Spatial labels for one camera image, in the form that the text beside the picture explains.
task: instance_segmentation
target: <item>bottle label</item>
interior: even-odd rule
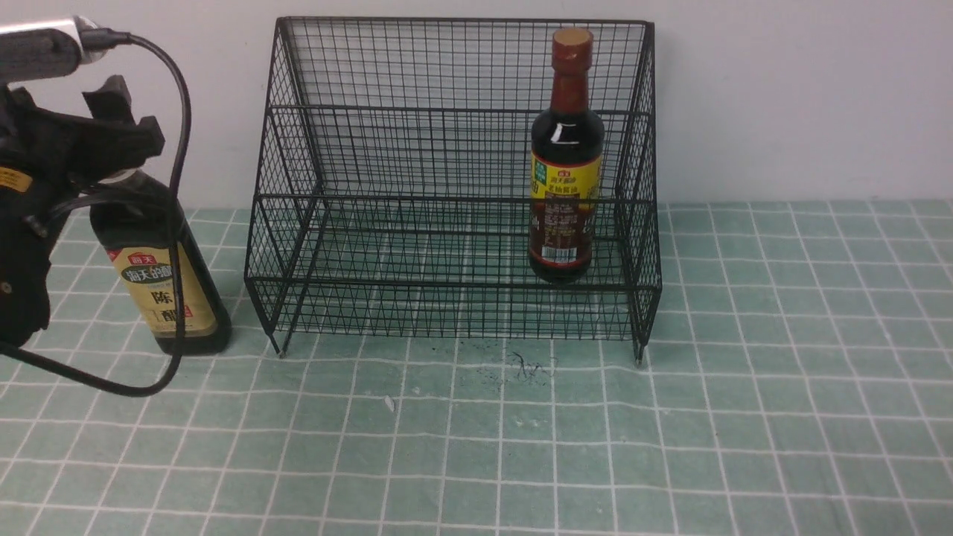
[[[553,164],[533,153],[530,197],[530,255],[558,268],[578,266],[592,256],[595,205],[559,203],[557,199],[598,198],[602,157],[577,165]]]
[[[106,253],[119,272],[119,277],[126,283],[149,329],[157,337],[173,337],[175,304],[172,299],[169,250],[134,247],[108,250]],[[218,321],[181,244],[179,265],[182,268],[182,293],[185,297],[186,337],[211,335],[218,328]]]

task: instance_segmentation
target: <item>black wire rack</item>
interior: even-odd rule
[[[552,34],[596,37],[605,125],[594,257],[554,286],[527,261],[530,126]],[[640,361],[661,294],[654,27],[285,17],[274,34],[245,279],[293,333],[615,339]]]

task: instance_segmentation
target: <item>dark glass bottle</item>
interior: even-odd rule
[[[553,34],[553,95],[549,110],[533,123],[530,168],[529,262],[537,276],[571,283],[589,269],[595,236],[595,204],[559,199],[596,198],[605,129],[589,110],[586,72],[593,34],[564,28]]]
[[[171,195],[165,184],[141,171],[112,186],[151,196],[162,205]],[[94,205],[90,209],[90,222],[99,243],[106,249],[159,348],[167,354],[172,352],[175,337],[168,249],[167,218],[170,216],[182,229],[179,264],[186,304],[182,354],[216,354],[225,349],[232,337],[232,321],[181,207],[174,215],[157,208],[120,204]]]

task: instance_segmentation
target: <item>power cord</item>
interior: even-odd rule
[[[186,85],[182,71],[175,65],[172,57],[152,41],[132,33],[113,31],[108,28],[81,31],[79,37],[83,47],[91,52],[106,51],[119,45],[135,45],[146,49],[162,60],[162,63],[169,68],[179,90],[182,101],[182,126],[179,132],[178,147],[175,149],[175,159],[172,163],[172,175],[169,179],[170,201],[164,206],[169,215],[169,264],[172,268],[172,300],[175,306],[175,338],[172,341],[172,357],[159,381],[147,387],[136,387],[93,376],[59,361],[53,361],[2,341],[0,341],[0,354],[6,354],[26,364],[107,393],[133,398],[149,397],[165,389],[172,382],[182,362],[182,344],[185,342],[185,300],[182,292],[182,267],[178,249],[181,228],[175,225],[177,218],[174,215],[178,212],[179,182],[182,179],[182,168],[185,165],[185,155],[189,148],[189,135],[192,131],[192,102],[189,98],[189,87]],[[100,188],[88,196],[79,197],[55,207],[51,214],[53,217],[64,216],[81,207],[106,203],[126,203],[150,208],[156,205],[156,202],[147,196],[120,192],[118,189]]]

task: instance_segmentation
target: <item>bottle cap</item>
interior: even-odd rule
[[[585,28],[561,28],[553,33],[553,69],[583,74],[593,64],[593,34]]]

